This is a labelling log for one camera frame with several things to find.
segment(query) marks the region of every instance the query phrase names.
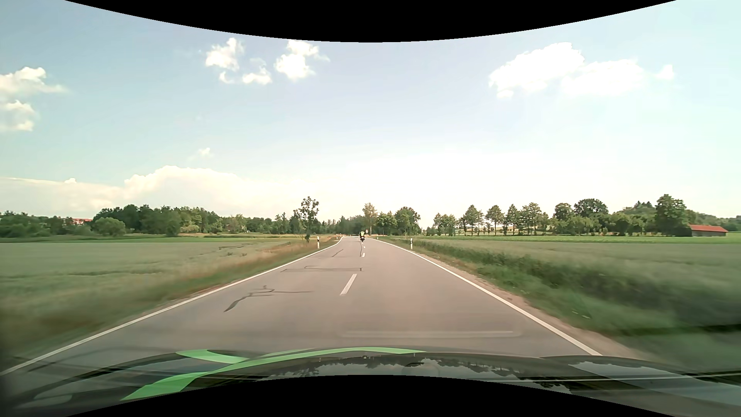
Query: house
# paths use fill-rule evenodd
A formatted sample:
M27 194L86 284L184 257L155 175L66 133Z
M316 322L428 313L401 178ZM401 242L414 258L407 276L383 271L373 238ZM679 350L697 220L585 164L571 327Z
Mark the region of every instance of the house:
M728 230L720 226L705 226L700 224L691 224L692 236L725 236Z

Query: country road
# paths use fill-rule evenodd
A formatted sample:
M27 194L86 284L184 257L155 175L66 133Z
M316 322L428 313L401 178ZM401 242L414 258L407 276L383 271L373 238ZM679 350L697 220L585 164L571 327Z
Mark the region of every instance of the country road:
M343 237L311 256L4 378L16 393L73 376L75 369L83 373L189 349L424 346L526 356L590 353L546 326L420 256L374 239Z

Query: car hood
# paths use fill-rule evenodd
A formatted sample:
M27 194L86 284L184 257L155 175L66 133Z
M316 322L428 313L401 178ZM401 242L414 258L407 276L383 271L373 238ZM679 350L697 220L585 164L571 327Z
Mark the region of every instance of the car hood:
M283 352L198 349L86 372L11 398L12 407L53 407L84 396L100 407L226 384L329 375L418 375L520 384L579 394L635 390L741 406L739 372L701 374L607 356L533 358L424 347L339 347Z

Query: green field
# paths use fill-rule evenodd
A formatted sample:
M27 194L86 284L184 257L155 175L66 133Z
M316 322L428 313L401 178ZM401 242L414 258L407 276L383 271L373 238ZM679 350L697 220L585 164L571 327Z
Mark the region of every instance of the green field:
M285 237L70 242L1 246L0 336L12 353L43 351L316 251ZM322 239L331 244L333 236Z
M682 245L526 239L417 237L414 250L666 361L741 364L741 245L691 242L724 237L676 238L690 241ZM386 240L409 247L408 239Z
M72 242L208 242L211 239L218 240L244 240L244 239L287 239L300 238L297 234L262 234L262 233L224 233L224 234L181 234L178 237L165 237L164 234L142 234L132 233L118 237L106 236L75 236L73 234L59 234L46 237L0 237L0 243L72 243Z
M480 236L420 236L424 239L440 240L503 240L521 242L561 242L561 243L690 243L690 244L741 244L741 232L729 232L726 236L713 237L674 237L674 236L567 236L567 235L542 235L533 236L503 236L501 232L493 234L481 234Z

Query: green stripe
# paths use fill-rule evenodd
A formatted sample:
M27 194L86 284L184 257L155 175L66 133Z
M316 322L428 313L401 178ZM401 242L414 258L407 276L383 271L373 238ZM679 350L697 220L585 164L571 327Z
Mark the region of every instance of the green stripe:
M288 353L294 353L294 352L304 352L305 350L308 350L308 349L284 350L283 352L273 352L273 353L268 353L266 355L260 355L260 358L267 358L269 356L286 355Z
M214 353L207 349L198 350L184 350L182 352L176 352L180 356L187 356L188 358L202 359L209 362L219 362L222 364L236 364L237 362L244 362L249 358L240 358L239 356L222 355L220 353Z
M397 355L404 354L404 353L423 353L424 352L424 350L397 349L393 347L351 347L351 348L344 348L344 349L327 349L327 350L317 350L314 352L294 353L293 355L283 355L283 356L277 356L277 357L273 356L269 358L263 357L263 358L253 359L252 361L240 362L238 364L231 364L227 367L223 367L221 369L217 369L214 371L192 372L192 373L187 373L183 375L167 377L165 379L161 379L152 384L144 385L143 387L139 388L133 393L122 398L122 401L132 400L136 398L153 397L155 395L178 393L182 391L185 387L187 387L188 384L196 380L197 378L201 378L202 376L206 376L206 375L213 375L213 374L221 373L221 372L229 372L229 371L239 370L239 369L248 368L248 367L256 367L258 365L272 364L275 362L290 361L291 359L309 358L311 356L332 355L334 353L354 352L354 351L393 353Z

